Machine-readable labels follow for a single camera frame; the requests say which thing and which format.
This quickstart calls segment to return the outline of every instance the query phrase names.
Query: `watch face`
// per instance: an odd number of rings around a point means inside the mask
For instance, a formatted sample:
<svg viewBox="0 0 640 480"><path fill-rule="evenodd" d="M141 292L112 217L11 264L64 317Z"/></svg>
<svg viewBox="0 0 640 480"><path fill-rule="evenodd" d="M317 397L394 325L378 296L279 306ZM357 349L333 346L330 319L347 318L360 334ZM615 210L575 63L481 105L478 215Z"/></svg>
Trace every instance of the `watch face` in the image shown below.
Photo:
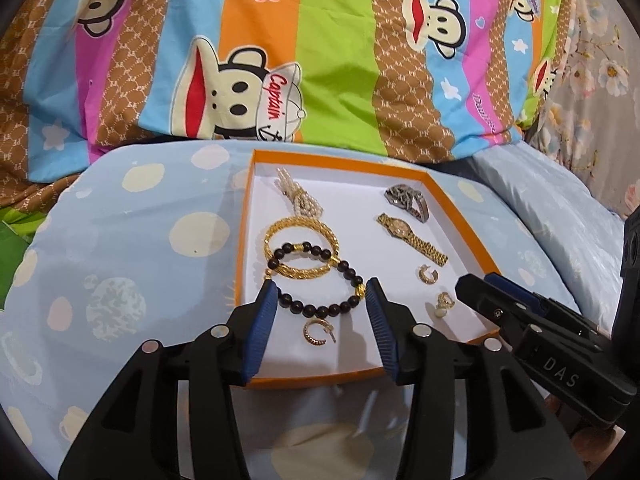
<svg viewBox="0 0 640 480"><path fill-rule="evenodd" d="M407 222L402 220L393 220L391 222L391 234L399 238L404 238L411 232L411 228Z"/></svg>

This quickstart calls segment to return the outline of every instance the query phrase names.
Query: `black bead bracelet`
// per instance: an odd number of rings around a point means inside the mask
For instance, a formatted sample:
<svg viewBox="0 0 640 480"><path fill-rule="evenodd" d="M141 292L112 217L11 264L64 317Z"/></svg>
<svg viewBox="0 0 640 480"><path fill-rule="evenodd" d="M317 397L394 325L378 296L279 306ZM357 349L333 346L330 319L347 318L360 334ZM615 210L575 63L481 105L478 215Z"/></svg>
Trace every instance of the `black bead bracelet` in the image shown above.
<svg viewBox="0 0 640 480"><path fill-rule="evenodd" d="M319 257L322 261L327 262L332 257L332 252L329 249L322 249L319 246L312 246L309 242L303 242L302 244L290 244L284 243L282 247L273 251L273 258L271 258L267 266L271 270L276 270L280 265L280 260L284 258L286 254L295 252L296 250L302 250L304 253L310 253L312 256ZM343 301L341 304L331 304L329 306L318 306L312 304L303 304L299 300L294 300L290 294L283 294L278 287L278 299L280 305L284 308L288 308L294 314L302 314L305 317L316 316L318 319L324 319L327 316L335 317L338 314L346 314L353 307L360 303L360 299L364 296L364 280L362 276L358 276L354 269L351 269L349 263L346 260L340 260L335 264L335 268L342 273L344 278L351 283L356 289L356 294L350 296L347 301Z"/></svg>

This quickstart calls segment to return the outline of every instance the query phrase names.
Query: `gold watch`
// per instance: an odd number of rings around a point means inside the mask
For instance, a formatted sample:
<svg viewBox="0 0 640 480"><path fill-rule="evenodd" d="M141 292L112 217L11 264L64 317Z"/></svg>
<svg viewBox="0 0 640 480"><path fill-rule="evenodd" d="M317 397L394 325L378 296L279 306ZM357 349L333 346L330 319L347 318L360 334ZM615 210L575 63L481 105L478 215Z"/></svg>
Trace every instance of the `gold watch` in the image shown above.
<svg viewBox="0 0 640 480"><path fill-rule="evenodd" d="M441 253L429 242L425 242L418 238L411 229L411 226L399 218L391 218L391 216L382 213L377 219L377 222L389 231L389 234L394 238L400 238L407 242L411 247L421 254L424 254L435 264L443 267L449 257L446 254Z"/></svg>

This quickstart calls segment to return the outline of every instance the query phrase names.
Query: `monkey cartoon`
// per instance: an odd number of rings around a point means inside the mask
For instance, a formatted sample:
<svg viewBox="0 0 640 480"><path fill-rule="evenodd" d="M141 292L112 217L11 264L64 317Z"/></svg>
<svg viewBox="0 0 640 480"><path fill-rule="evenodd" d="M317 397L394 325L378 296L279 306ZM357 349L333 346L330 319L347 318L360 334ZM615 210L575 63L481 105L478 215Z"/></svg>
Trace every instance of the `monkey cartoon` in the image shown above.
<svg viewBox="0 0 640 480"><path fill-rule="evenodd" d="M211 139L292 140L305 116L296 63L275 70L256 46L236 48L224 63L197 36L174 92L172 134Z"/></svg>
<svg viewBox="0 0 640 480"><path fill-rule="evenodd" d="M529 0L511 0L509 15L516 13L523 22L532 22L534 19L534 9Z"/></svg>
<svg viewBox="0 0 640 480"><path fill-rule="evenodd" d="M466 23L456 0L403 0L402 15L406 22L409 47L421 52L428 40L433 41L444 59L452 59L466 39Z"/></svg>
<svg viewBox="0 0 640 480"><path fill-rule="evenodd" d="M557 74L558 70L551 68L551 60L545 57L533 73L533 95L535 97L542 95L546 99L551 92Z"/></svg>
<svg viewBox="0 0 640 480"><path fill-rule="evenodd" d="M86 33L92 38L100 38L111 30L113 17L122 8L125 0L90 0L86 9L78 17Z"/></svg>

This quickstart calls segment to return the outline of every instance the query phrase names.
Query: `screw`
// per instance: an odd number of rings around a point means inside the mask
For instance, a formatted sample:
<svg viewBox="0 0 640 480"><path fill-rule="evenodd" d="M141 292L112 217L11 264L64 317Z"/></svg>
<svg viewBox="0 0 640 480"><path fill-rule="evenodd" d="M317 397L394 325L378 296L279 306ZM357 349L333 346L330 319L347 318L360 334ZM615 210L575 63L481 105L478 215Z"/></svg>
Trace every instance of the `screw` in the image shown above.
<svg viewBox="0 0 640 480"><path fill-rule="evenodd" d="M216 338L223 338L229 335L229 327L227 325L216 325L211 329L211 335Z"/></svg>
<svg viewBox="0 0 640 480"><path fill-rule="evenodd" d="M155 339L150 339L149 341L145 341L142 343L142 351L145 354L152 354L156 350L160 348L160 343Z"/></svg>
<svg viewBox="0 0 640 480"><path fill-rule="evenodd" d="M425 325L424 323L418 323L414 325L412 329L414 334L418 337L429 337L431 335L431 327L429 325Z"/></svg>
<svg viewBox="0 0 640 480"><path fill-rule="evenodd" d="M484 340L484 347L491 352L498 352L502 348L502 343L494 337Z"/></svg>

